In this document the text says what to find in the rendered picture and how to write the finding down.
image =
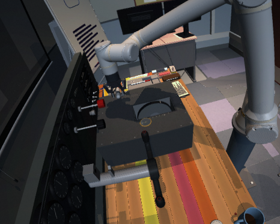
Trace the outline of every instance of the black monitor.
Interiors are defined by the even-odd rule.
[[[184,2],[186,2],[188,0],[171,0],[171,1],[166,1],[164,2],[164,12],[169,13],[171,10],[175,9],[176,7],[178,7],[179,5],[183,4]],[[197,17],[194,20],[191,20],[190,22],[195,22],[197,20],[201,20],[201,16]],[[176,34],[177,36],[181,37],[181,38],[187,38],[187,37],[191,37],[193,36],[193,34],[189,33],[189,24],[184,24],[184,32],[182,33],[178,33]]]
[[[159,2],[117,10],[117,14],[123,35],[126,35],[139,31],[163,16],[163,8]]]

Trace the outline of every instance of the wooden table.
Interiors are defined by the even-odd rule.
[[[183,32],[179,27],[174,33],[169,33],[153,41],[150,46],[143,47],[139,52],[142,73],[148,73],[158,68],[174,65],[176,70],[186,68],[195,81],[196,36],[180,38],[176,34]]]
[[[187,89],[184,82],[179,82]],[[158,208],[153,182],[142,178],[106,186],[106,216],[109,224],[232,224],[249,207],[256,207],[240,175],[228,157],[202,109],[190,94],[181,99],[193,123],[192,147],[156,157],[165,206]],[[141,165],[146,160],[113,167]],[[185,173],[181,183],[178,175]],[[192,194],[196,210],[189,208]]]

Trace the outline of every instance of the gray robotic arm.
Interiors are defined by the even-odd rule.
[[[242,108],[234,114],[234,130],[227,148],[240,172],[256,143],[266,144],[278,137],[272,0],[188,0],[123,43],[104,41],[94,49],[108,85],[116,88],[120,86],[117,61],[135,61],[144,46],[224,4],[234,6],[246,69],[246,97]]]

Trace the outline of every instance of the black control panel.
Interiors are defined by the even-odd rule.
[[[95,189],[82,176],[83,165],[96,164],[99,88],[86,55],[77,53],[60,86],[50,115],[55,115],[30,223],[95,223]]]

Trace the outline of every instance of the tile floor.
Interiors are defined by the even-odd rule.
[[[204,111],[224,148],[233,130],[231,119],[242,106],[246,92],[244,59],[229,48],[197,50],[196,80],[179,71],[198,105]],[[119,66],[120,77],[141,74],[139,62]],[[275,83],[275,103],[280,102],[280,86]],[[246,185],[257,207],[264,213],[267,224],[280,224],[280,108],[278,138],[269,144],[256,144],[241,177],[249,176],[254,184]]]

